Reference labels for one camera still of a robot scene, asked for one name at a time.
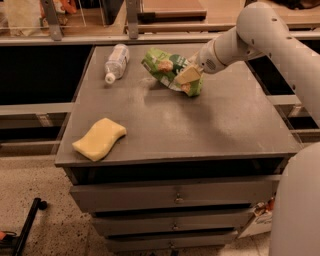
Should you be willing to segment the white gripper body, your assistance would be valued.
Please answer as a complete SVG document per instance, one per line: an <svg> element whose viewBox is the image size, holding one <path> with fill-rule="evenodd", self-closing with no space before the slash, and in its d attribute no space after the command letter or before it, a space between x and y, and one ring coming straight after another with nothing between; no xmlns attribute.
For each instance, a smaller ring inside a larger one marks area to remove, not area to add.
<svg viewBox="0 0 320 256"><path fill-rule="evenodd" d="M224 69L224 65L215 53L215 41L211 40L189 58L191 64L201 73L215 74Z"/></svg>

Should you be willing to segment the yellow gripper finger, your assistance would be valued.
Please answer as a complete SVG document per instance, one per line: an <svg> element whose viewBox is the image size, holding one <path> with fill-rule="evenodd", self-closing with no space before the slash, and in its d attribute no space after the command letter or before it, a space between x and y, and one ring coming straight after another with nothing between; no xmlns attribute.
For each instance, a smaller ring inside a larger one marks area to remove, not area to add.
<svg viewBox="0 0 320 256"><path fill-rule="evenodd" d="M202 75L202 70L196 65L190 65L184 68L176 77L175 81L178 84L186 84L199 80Z"/></svg>

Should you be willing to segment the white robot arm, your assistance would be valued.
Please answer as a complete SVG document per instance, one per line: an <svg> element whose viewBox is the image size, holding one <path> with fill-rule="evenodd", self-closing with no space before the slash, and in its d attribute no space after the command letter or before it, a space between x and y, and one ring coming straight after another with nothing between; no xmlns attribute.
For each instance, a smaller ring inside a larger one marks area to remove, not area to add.
<svg viewBox="0 0 320 256"><path fill-rule="evenodd" d="M294 38L263 2L247 5L236 26L209 41L176 77L189 83L236 61L265 55L320 125L320 55ZM320 143L293 156L281 176L272 216L269 256L320 256Z"/></svg>

